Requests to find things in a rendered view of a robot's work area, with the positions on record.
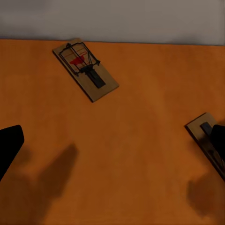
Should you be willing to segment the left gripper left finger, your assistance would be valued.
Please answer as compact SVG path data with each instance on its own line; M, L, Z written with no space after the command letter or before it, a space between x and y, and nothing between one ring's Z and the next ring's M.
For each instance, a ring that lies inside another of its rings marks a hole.
M21 125L0 130L0 181L24 144Z

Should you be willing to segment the mousetrap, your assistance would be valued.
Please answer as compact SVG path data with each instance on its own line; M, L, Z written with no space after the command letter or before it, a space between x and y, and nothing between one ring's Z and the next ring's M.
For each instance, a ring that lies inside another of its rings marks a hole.
M52 49L91 102L96 102L119 84L80 38Z
M210 141L214 125L219 125L210 112L185 126L207 159L225 182L225 162Z

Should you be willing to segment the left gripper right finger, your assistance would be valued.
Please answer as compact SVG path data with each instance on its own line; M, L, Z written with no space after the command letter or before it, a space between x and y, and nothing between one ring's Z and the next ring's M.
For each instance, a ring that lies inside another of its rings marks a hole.
M214 125L210 141L225 162L225 127Z

